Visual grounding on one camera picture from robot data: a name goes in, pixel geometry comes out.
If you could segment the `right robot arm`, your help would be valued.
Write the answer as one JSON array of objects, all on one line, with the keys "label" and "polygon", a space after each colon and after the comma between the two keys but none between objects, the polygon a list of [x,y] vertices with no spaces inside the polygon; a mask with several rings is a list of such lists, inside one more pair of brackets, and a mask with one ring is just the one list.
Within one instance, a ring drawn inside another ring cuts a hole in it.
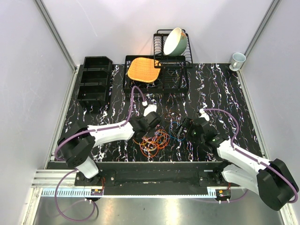
[{"label": "right robot arm", "polygon": [[282,160],[270,161],[239,147],[204,117],[185,118],[175,131],[177,136],[226,161],[224,168],[213,173],[215,184],[223,186],[228,182],[246,188],[275,211],[298,200],[299,187]]}]

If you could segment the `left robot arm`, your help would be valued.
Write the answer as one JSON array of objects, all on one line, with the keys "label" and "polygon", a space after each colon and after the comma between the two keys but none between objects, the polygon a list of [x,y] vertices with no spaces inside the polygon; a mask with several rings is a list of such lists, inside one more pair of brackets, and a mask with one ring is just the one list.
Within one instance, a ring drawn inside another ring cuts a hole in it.
[{"label": "left robot arm", "polygon": [[146,115],[101,126],[86,125],[83,122],[63,134],[57,142],[55,158],[64,161],[68,168],[81,172],[92,186],[101,181],[96,162],[90,157],[93,148],[114,141],[134,139],[140,141],[161,122],[161,117],[152,111]]}]

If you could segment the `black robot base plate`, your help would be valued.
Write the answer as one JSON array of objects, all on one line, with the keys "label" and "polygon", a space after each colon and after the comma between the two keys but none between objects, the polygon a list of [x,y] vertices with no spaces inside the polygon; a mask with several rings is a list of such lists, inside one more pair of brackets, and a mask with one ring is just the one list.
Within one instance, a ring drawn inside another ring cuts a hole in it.
[{"label": "black robot base plate", "polygon": [[221,178],[224,162],[102,162],[99,174],[87,179],[79,172],[75,186],[104,185],[105,195],[145,197],[207,195],[208,187],[227,188]]}]

